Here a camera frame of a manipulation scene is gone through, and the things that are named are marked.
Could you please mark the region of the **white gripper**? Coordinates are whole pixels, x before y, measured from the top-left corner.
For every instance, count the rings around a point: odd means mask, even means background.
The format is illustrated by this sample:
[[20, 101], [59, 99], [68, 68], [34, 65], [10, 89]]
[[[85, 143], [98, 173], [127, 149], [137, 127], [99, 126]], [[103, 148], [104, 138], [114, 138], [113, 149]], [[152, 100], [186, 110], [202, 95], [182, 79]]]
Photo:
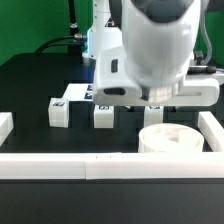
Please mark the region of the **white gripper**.
[[190, 76], [160, 88], [139, 85], [125, 70], [123, 47], [103, 51], [97, 60], [93, 102], [112, 106], [210, 106], [219, 98], [213, 75]]

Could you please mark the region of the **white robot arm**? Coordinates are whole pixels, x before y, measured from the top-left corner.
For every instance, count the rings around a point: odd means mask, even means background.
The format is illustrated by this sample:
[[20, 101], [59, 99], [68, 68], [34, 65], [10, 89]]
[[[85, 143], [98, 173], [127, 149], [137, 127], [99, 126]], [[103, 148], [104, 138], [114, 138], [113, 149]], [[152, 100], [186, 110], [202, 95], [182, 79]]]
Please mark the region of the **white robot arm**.
[[93, 102], [210, 106], [221, 80], [193, 62], [209, 0], [92, 0], [83, 57], [95, 62]]

